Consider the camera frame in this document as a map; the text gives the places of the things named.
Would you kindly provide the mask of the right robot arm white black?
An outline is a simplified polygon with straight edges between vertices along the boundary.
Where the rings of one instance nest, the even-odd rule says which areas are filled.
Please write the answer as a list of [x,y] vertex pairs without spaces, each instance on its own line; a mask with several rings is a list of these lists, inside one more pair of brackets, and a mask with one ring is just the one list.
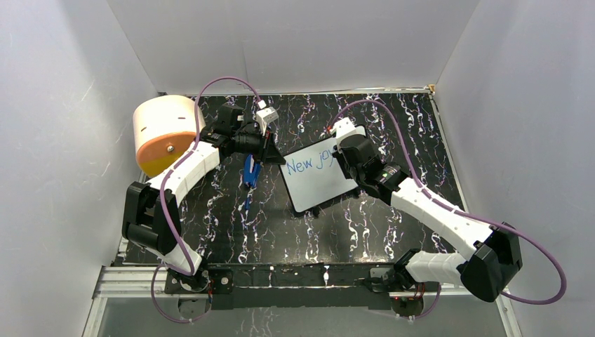
[[377,278],[379,282],[405,291],[425,282],[456,284],[493,302],[521,269],[519,237],[512,227],[464,217],[456,206],[418,187],[407,170],[381,160],[366,136],[341,137],[333,156],[345,177],[354,179],[368,195],[414,217],[455,249],[453,253],[411,249]]

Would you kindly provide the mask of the small black-framed whiteboard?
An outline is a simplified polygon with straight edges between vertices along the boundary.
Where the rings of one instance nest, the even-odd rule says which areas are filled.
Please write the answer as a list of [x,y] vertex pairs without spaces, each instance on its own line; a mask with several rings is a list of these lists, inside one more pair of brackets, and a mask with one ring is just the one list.
[[331,136],[284,156],[286,163],[279,168],[294,212],[308,211],[358,187],[333,156],[336,145]]

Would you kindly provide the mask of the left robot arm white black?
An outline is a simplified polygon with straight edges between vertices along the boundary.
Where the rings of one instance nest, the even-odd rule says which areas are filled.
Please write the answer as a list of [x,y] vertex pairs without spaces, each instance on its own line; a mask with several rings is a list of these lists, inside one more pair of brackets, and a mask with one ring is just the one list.
[[184,154],[146,183],[134,182],[126,190],[122,235],[161,259],[182,275],[190,291],[201,292],[210,275],[203,258],[182,239],[178,208],[189,191],[223,159],[249,154],[255,164],[285,164],[269,124],[279,117],[273,107],[258,102],[254,117],[236,105],[222,105],[215,121],[207,124]]

